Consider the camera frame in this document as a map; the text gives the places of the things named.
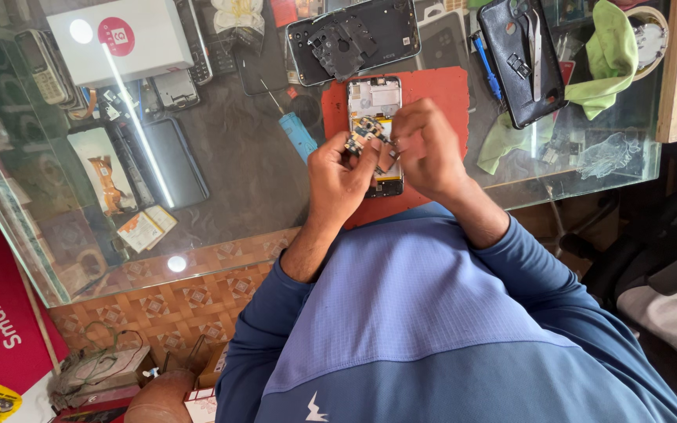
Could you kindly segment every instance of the precision screwdriver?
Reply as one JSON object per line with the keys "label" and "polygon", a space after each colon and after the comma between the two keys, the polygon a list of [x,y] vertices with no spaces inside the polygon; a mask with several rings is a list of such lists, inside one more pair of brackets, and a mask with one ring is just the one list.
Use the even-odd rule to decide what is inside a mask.
{"label": "precision screwdriver", "polygon": [[475,50],[479,53],[482,58],[482,63],[484,63],[484,70],[487,72],[487,82],[490,84],[490,89],[493,92],[495,98],[499,101],[503,100],[503,97],[500,94],[500,85],[498,84],[498,79],[495,78],[495,74],[490,69],[490,63],[487,62],[487,55],[484,53],[484,47],[482,46],[482,40],[480,39],[479,31],[470,35],[472,42],[475,44]]}
{"label": "precision screwdriver", "polygon": [[[262,82],[262,85],[268,90],[268,86],[266,85],[265,82],[260,80]],[[293,112],[290,111],[289,113],[284,113],[284,110],[282,107],[278,104],[278,101],[276,101],[276,98],[271,94],[270,91],[268,91],[268,94],[271,96],[273,99],[273,102],[276,103],[276,107],[278,107],[278,111],[281,112],[284,116],[278,120],[278,123],[281,125],[281,128],[284,130],[284,132],[287,133],[287,136],[289,137],[289,141],[291,141],[292,145],[296,149],[296,152],[299,153],[299,156],[302,158],[302,161],[307,164],[307,156],[310,155],[313,151],[317,149],[317,143],[315,142],[314,139],[310,136],[310,133],[307,132],[307,129],[305,128],[305,125],[302,123],[302,120],[297,117],[297,115]]]}

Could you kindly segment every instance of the phone screen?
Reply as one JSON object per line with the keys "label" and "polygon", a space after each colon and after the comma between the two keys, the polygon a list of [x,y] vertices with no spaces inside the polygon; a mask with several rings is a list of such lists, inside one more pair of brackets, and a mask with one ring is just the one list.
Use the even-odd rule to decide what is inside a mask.
{"label": "phone screen", "polygon": [[41,49],[38,48],[38,43],[35,41],[33,33],[26,31],[19,34],[17,36],[17,43],[20,45],[20,50],[23,52],[25,60],[30,65],[31,72],[37,74],[46,70],[46,60],[43,58]]}

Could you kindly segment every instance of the phone back cover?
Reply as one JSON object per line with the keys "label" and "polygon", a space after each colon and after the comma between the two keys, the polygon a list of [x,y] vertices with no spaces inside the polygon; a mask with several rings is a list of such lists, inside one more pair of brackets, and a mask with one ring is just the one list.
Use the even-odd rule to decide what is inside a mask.
{"label": "phone back cover", "polygon": [[[484,39],[494,64],[494,72],[500,82],[505,102],[511,110],[514,128],[521,130],[566,105],[563,79],[560,76],[558,57],[553,48],[545,13],[539,0],[520,0],[517,7],[511,7],[512,0],[495,0],[482,6],[477,20],[482,28]],[[524,15],[534,9],[539,15],[542,38],[541,54],[541,97],[532,98],[532,74],[522,79],[509,65],[508,59],[516,54],[532,68],[530,55],[529,22]],[[509,34],[507,28],[515,25],[515,31]]]}

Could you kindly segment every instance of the cardboard box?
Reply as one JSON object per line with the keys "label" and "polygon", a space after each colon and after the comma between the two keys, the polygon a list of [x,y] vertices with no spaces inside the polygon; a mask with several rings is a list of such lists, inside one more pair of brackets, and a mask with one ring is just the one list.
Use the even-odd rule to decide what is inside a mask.
{"label": "cardboard box", "polygon": [[173,0],[118,0],[46,19],[78,87],[116,84],[110,61],[123,81],[193,65]]}
{"label": "cardboard box", "polygon": [[[132,397],[149,381],[148,378],[143,376],[143,371],[156,366],[150,354],[148,354],[149,352],[149,345],[139,350],[118,351],[113,353],[117,360],[105,360],[95,368],[90,359],[85,359],[79,364],[78,371],[68,381],[68,386],[81,386],[79,396],[84,396],[86,399],[95,396],[96,398],[89,401],[90,403],[100,403],[125,398],[125,396]],[[90,376],[91,372],[93,376],[87,382],[99,383],[84,385],[84,378]]]}
{"label": "cardboard box", "polygon": [[133,398],[138,392],[140,392],[140,385],[135,382],[131,385],[97,390],[86,394],[80,392],[80,394],[75,396],[74,401],[78,404],[107,403],[108,401],[119,400],[122,398]]}
{"label": "cardboard box", "polygon": [[216,381],[221,376],[221,371],[226,367],[226,353],[229,351],[229,342],[224,342],[213,347],[211,360],[205,366],[200,377],[198,378],[198,386],[203,388],[213,388],[216,386]]}
{"label": "cardboard box", "polygon": [[213,394],[213,389],[198,389],[188,393],[184,398],[184,406],[193,423],[213,423],[216,421],[216,408],[218,403]]}

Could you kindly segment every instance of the blue screwdriver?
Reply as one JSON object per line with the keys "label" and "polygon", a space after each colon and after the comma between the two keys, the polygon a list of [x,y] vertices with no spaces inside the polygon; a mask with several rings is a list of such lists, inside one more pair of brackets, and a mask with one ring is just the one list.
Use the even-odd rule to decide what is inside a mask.
{"label": "blue screwdriver", "polygon": [[[266,90],[268,90],[268,86],[262,81],[262,79],[260,82],[262,82],[262,85],[266,88]],[[284,110],[278,104],[278,101],[276,101],[276,98],[273,96],[273,94],[271,94],[270,91],[268,91],[268,94],[273,99],[273,102],[276,103],[278,111],[284,115],[278,120],[278,123],[281,125],[281,128],[284,130],[284,132],[287,133],[289,141],[291,141],[292,145],[296,149],[296,152],[299,153],[302,161],[307,164],[307,156],[309,156],[313,151],[317,150],[317,143],[314,139],[312,139],[310,133],[307,132],[307,128],[305,128],[305,124],[302,123],[302,120],[300,120],[293,111],[285,114]]]}
{"label": "blue screwdriver", "polygon": [[480,39],[479,33],[480,32],[477,31],[476,33],[472,34],[470,38],[475,44],[475,50],[477,53],[480,53],[480,57],[484,63],[484,69],[487,71],[487,82],[490,83],[490,89],[493,91],[493,95],[496,99],[502,100],[503,97],[500,95],[500,85],[498,84],[498,80],[495,78],[495,74],[490,69],[490,63],[487,62],[487,56],[484,53],[484,47],[482,46],[482,40]]}

